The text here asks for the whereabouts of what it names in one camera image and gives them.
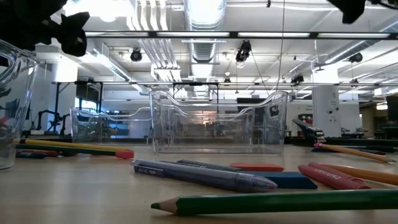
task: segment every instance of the wooden table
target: wooden table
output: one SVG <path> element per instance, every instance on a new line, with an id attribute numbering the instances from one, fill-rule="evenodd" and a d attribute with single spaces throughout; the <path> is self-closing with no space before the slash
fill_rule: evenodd
<path id="1" fill-rule="evenodd" d="M 203 162 L 266 162 L 287 171 L 308 162 L 328 162 L 384 172 L 398 172 L 396 164 L 383 164 L 340 153 L 315 153 L 310 148 L 287 146 L 276 154 L 159 154 L 149 146 L 133 147 L 138 159 L 196 159 Z M 394 188 L 375 182 L 371 187 Z M 318 190 L 328 189 L 320 184 Z M 1 224 L 139 224 L 139 223 L 395 223 L 397 210 L 286 212 L 176 217 L 150 204 L 178 195 L 234 194 L 178 180 L 134 174 L 128 160 L 105 156 L 18 159 L 12 169 L 0 171 Z"/>

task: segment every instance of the pillar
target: pillar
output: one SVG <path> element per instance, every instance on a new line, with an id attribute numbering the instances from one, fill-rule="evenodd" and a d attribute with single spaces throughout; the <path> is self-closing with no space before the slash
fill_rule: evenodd
<path id="1" fill-rule="evenodd" d="M 338 83 L 337 68 L 326 66 L 322 71 L 313 71 L 315 83 Z M 325 137 L 341 137 L 339 93 L 337 86 L 312 88 L 313 125 L 323 130 Z"/>

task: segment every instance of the clear glass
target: clear glass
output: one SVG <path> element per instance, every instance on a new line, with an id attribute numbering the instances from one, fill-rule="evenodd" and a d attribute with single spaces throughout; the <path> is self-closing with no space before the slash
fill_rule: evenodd
<path id="1" fill-rule="evenodd" d="M 8 60 L 0 66 L 0 169 L 6 169 L 15 163 L 13 140 L 21 136 L 39 61 L 2 40 L 0 56 Z"/>
<path id="2" fill-rule="evenodd" d="M 287 92 L 258 104 L 188 104 L 150 93 L 155 152 L 282 153 Z"/>
<path id="3" fill-rule="evenodd" d="M 108 115 L 71 108 L 70 115 L 73 142 L 129 143 L 151 136 L 149 107 L 139 108 L 128 115 Z"/>

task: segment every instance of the ventilation duct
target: ventilation duct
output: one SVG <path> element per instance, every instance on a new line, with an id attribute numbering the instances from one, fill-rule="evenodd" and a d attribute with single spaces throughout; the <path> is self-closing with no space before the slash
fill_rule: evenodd
<path id="1" fill-rule="evenodd" d="M 184 0 L 187 29 L 191 31 L 216 31 L 223 25 L 226 0 Z M 211 75 L 216 54 L 216 44 L 191 43 L 191 66 L 195 81 L 207 81 Z M 197 95 L 205 95 L 202 86 L 196 86 Z"/>

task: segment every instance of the blue pen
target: blue pen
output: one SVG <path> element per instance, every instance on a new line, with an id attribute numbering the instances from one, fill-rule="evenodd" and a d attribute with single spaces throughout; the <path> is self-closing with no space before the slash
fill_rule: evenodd
<path id="1" fill-rule="evenodd" d="M 134 171 L 238 192 L 268 192 L 277 188 L 273 181 L 252 174 L 185 166 L 166 162 L 135 160 Z"/>

